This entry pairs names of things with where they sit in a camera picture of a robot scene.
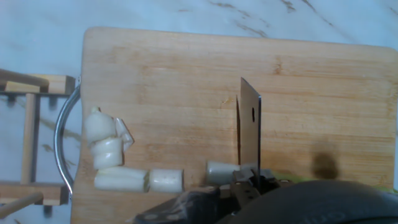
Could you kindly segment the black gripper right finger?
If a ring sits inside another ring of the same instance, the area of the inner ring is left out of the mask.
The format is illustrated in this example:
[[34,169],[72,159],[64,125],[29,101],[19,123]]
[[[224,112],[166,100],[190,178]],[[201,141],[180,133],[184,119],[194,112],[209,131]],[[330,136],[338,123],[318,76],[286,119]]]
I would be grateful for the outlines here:
[[247,205],[254,199],[279,187],[270,169],[260,169],[257,172],[245,169],[241,171],[241,205]]

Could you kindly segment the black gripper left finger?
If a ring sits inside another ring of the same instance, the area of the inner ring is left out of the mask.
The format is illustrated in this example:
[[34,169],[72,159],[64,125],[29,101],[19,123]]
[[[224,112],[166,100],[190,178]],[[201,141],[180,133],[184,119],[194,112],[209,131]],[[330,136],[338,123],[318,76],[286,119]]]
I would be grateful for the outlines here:
[[245,194],[244,187],[252,186],[252,172],[233,172],[232,182],[226,185],[207,185],[172,198],[139,213],[133,224],[213,224],[229,223],[241,206],[237,193]]

